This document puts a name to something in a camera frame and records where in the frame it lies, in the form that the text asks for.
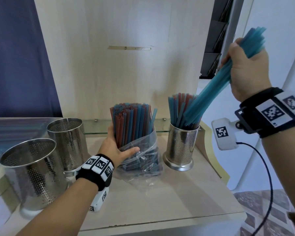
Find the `hand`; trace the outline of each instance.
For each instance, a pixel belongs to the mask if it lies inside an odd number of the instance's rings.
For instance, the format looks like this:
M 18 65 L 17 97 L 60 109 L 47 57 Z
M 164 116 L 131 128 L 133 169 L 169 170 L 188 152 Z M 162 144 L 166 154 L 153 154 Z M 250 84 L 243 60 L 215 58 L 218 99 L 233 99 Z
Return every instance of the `hand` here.
M 138 147 L 133 147 L 124 152 L 118 150 L 114 136 L 114 126 L 113 123 L 111 123 L 108 128 L 108 136 L 99 148 L 98 154 L 104 154 L 108 156 L 113 161 L 115 168 L 117 168 L 124 159 L 127 159 L 138 151 L 140 151 L 140 148 Z
M 234 97 L 243 102 L 252 95 L 271 87 L 269 80 L 269 56 L 265 49 L 247 58 L 238 45 L 242 38 L 236 39 L 229 46 L 228 54 L 221 61 L 221 67 L 229 58 L 232 59 L 231 88 Z

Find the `wristband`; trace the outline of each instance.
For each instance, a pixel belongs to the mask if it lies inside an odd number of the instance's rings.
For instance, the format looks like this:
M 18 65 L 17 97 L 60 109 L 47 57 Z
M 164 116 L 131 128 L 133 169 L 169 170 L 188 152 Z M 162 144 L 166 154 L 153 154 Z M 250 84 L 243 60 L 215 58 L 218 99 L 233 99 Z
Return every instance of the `wristband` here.
M 295 127 L 295 95 L 269 88 L 243 101 L 235 114 L 246 133 L 265 138 Z
M 114 163 L 104 154 L 90 157 L 78 171 L 76 179 L 85 178 L 98 186 L 98 191 L 110 186 Z

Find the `right hand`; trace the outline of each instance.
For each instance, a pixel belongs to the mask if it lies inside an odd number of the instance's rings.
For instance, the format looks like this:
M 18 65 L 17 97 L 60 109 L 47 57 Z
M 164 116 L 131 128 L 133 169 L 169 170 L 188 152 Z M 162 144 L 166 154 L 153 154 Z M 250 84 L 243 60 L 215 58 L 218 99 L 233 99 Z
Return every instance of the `right hand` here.
M 265 49 L 247 58 L 244 50 L 238 45 L 242 38 L 236 39 L 230 44 L 229 51 L 225 58 L 221 60 L 221 67 L 232 59 L 231 88 L 234 97 L 241 103 L 271 87 L 269 79 L 269 56 Z

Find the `forearm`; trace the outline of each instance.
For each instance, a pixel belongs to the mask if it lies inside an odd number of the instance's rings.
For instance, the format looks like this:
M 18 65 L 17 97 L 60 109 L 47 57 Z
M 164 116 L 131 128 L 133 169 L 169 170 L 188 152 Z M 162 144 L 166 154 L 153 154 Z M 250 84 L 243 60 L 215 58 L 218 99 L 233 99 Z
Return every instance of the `forearm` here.
M 262 139 L 262 144 L 295 207 L 295 127 Z
M 77 235 L 97 192 L 96 184 L 79 178 L 17 236 Z

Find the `bundle of straws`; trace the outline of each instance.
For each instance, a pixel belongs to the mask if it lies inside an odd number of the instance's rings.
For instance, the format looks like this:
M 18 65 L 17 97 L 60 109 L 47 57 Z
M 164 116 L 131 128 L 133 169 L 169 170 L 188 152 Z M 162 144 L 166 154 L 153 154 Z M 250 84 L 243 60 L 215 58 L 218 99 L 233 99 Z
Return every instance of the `bundle of straws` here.
M 119 103 L 110 108 L 117 147 L 149 135 L 154 130 L 157 108 L 151 115 L 151 106 L 140 103 Z
M 168 97 L 170 123 L 183 130 L 195 130 L 199 127 L 201 117 L 190 125 L 185 126 L 183 113 L 189 108 L 196 97 L 189 93 L 177 93 Z
M 248 58 L 258 54 L 263 49 L 264 37 L 262 33 L 266 29 L 264 27 L 251 28 L 247 35 L 241 40 L 239 46 L 243 48 Z M 208 83 L 208 85 L 197 95 L 191 103 L 188 103 L 187 108 L 184 109 L 180 122 L 178 123 L 179 115 L 177 118 L 177 124 L 179 128 L 185 129 L 186 127 L 197 124 L 202 115 L 216 98 L 216 96 L 230 83 L 231 81 L 231 69 L 232 60 L 228 62 L 220 69 L 215 77 Z

